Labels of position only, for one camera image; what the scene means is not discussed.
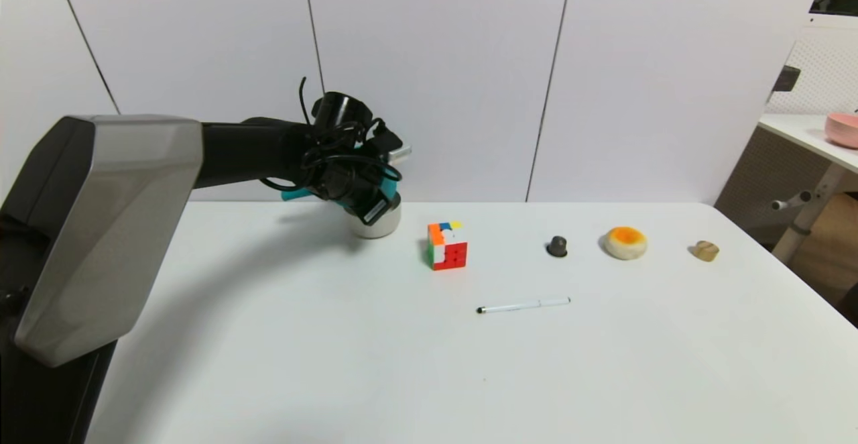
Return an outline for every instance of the rubik's cube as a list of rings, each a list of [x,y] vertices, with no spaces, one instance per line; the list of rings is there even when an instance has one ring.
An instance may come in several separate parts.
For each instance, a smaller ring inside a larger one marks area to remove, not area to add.
[[[461,222],[429,224],[429,263],[433,270],[464,268],[467,259],[468,243]]]

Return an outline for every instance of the small brown stone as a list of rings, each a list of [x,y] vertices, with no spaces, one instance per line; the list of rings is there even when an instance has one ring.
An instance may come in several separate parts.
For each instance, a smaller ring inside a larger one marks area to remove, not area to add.
[[[709,262],[715,259],[715,257],[718,255],[718,251],[718,246],[714,245],[714,243],[710,243],[708,241],[698,241],[698,243],[694,246],[692,253],[700,260]]]

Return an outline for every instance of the white shelf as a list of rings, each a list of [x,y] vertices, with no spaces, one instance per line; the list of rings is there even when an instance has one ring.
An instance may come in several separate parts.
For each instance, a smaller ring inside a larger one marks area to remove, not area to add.
[[[858,150],[850,150],[828,141],[824,115],[764,114],[759,126],[811,150],[831,162],[858,172]]]

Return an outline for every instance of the orange topping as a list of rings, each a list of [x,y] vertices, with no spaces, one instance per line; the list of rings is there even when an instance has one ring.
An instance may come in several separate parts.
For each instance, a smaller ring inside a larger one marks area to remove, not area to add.
[[[618,240],[626,245],[633,245],[644,240],[644,235],[633,227],[620,226],[614,227],[611,230],[611,238]]]

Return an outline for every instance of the round bun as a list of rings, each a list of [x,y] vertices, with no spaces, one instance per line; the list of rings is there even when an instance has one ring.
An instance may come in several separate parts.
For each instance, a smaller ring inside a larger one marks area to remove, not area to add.
[[[614,227],[605,237],[605,251],[620,260],[634,260],[646,253],[646,236],[633,227]]]

